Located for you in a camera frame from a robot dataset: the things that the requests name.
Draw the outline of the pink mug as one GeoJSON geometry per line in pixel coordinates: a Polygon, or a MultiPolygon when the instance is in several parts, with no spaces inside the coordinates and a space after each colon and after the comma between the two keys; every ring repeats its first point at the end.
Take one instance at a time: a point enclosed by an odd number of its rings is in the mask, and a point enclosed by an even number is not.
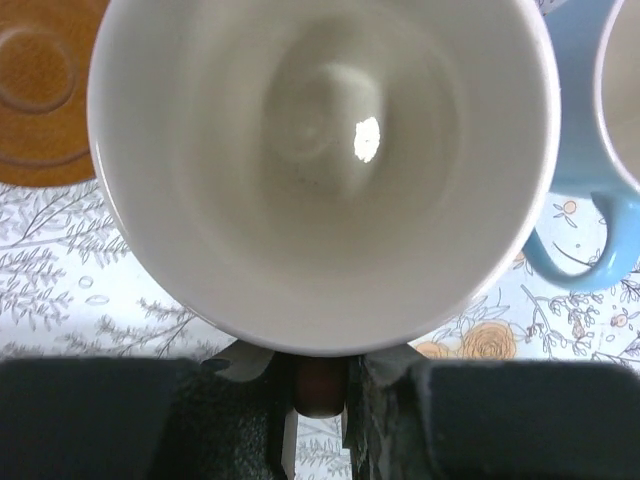
{"type": "Polygon", "coordinates": [[[532,1],[112,1],[87,107],[135,257],[221,330],[293,354],[307,416],[341,411],[348,356],[496,283],[559,143],[532,1]]]}

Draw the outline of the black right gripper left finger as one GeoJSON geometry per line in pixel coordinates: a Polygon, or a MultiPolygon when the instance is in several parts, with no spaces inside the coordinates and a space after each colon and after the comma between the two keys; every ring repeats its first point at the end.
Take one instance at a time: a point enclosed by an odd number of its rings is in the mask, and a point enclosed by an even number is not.
{"type": "Polygon", "coordinates": [[[293,357],[234,342],[177,391],[169,417],[171,479],[292,479],[297,417],[293,357]]]}

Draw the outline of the light blue mug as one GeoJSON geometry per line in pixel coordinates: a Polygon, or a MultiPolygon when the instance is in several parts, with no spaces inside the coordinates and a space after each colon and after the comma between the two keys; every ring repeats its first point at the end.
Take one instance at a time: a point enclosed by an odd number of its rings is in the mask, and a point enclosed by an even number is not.
{"type": "Polygon", "coordinates": [[[523,252],[551,284],[609,288],[639,259],[639,4],[567,1],[546,18],[562,100],[554,193],[591,198],[607,227],[598,261],[562,271],[537,233],[523,252]]]}

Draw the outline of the dark wooden coaster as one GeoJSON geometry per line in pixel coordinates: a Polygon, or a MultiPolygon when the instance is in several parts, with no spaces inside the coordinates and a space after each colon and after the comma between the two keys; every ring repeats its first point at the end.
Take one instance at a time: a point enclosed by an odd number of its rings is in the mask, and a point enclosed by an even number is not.
{"type": "Polygon", "coordinates": [[[107,6],[89,0],[2,1],[2,182],[56,187],[94,178],[87,81],[107,6]]]}

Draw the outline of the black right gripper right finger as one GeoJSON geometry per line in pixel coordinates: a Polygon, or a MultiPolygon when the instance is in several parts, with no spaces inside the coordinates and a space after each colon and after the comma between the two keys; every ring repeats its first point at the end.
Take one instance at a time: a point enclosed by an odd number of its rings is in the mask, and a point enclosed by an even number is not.
{"type": "Polygon", "coordinates": [[[415,385],[409,367],[423,356],[407,344],[349,361],[343,447],[354,479],[428,479],[415,385]]]}

